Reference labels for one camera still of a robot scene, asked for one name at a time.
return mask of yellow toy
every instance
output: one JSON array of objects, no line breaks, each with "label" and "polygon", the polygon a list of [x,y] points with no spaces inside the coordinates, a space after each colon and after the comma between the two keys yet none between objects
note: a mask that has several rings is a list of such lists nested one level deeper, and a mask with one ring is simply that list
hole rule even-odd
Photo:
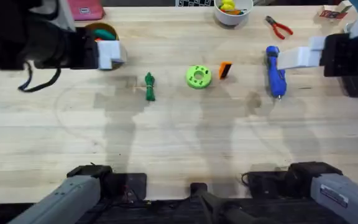
[{"label": "yellow toy", "polygon": [[236,5],[234,4],[233,0],[223,0],[222,5],[219,8],[220,10],[225,12],[226,10],[234,10],[236,8]]},{"label": "yellow toy", "polygon": [[233,6],[233,7],[236,7],[236,5],[234,4],[233,0],[223,0],[222,4],[229,4],[229,5]]}]

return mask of sticker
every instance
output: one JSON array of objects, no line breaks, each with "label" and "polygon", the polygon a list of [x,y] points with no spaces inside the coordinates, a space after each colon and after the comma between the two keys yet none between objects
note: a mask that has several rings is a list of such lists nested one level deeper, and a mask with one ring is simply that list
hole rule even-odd
[{"label": "sticker", "polygon": [[320,193],[329,197],[331,200],[340,204],[340,206],[347,208],[347,204],[349,203],[349,199],[339,193],[337,193],[334,189],[325,186],[324,184],[320,185]]},{"label": "sticker", "polygon": [[91,10],[88,7],[80,8],[81,14],[91,14]]}]

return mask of pliers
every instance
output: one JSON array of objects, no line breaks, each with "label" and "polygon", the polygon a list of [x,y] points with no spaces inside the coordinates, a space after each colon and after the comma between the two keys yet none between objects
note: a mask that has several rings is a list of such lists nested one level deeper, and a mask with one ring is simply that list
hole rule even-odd
[{"label": "pliers", "polygon": [[278,27],[281,28],[281,29],[283,29],[283,30],[285,30],[285,31],[287,31],[290,35],[293,34],[293,32],[292,32],[292,30],[291,30],[290,28],[288,28],[287,26],[285,26],[285,25],[283,25],[283,24],[281,24],[281,23],[276,22],[276,21],[275,21],[273,18],[271,18],[270,16],[266,16],[266,21],[267,21],[270,25],[272,25],[274,33],[276,34],[276,36],[277,36],[278,38],[280,38],[280,39],[282,39],[282,40],[285,39],[285,37],[284,37],[283,34],[281,34],[281,33],[277,30]]}]

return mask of blue hot glue gun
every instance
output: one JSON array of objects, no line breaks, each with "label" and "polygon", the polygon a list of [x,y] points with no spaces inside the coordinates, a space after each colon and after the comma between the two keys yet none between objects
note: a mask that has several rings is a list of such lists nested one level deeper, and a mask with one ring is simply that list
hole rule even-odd
[{"label": "blue hot glue gun", "polygon": [[285,70],[277,70],[277,57],[279,49],[276,46],[268,46],[266,48],[268,82],[273,97],[281,100],[281,97],[287,90],[285,81]]}]

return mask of green gear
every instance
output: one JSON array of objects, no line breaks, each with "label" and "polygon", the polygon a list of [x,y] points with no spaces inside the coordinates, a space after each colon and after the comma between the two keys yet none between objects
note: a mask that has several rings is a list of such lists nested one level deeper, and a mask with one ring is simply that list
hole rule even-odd
[{"label": "green gear", "polygon": [[186,73],[187,84],[195,89],[203,89],[212,82],[211,71],[202,65],[195,65],[189,68]]}]

